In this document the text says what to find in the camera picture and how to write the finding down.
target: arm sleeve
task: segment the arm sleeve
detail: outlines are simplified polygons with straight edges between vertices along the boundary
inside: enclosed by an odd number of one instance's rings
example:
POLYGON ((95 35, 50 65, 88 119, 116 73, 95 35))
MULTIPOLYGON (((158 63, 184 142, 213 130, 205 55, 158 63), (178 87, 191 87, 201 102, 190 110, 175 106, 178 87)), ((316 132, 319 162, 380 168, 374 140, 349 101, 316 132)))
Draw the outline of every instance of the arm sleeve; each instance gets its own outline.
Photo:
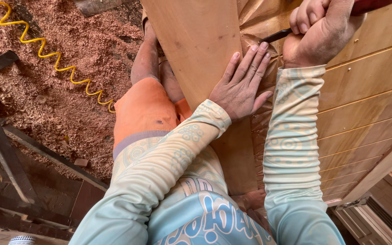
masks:
POLYGON ((264 206, 279 245, 345 244, 320 191, 315 121, 324 67, 278 70, 263 172, 264 206))
POLYGON ((152 208, 169 192, 192 160, 231 125, 216 103, 204 101, 193 115, 117 176, 90 211, 70 245, 145 245, 152 208))

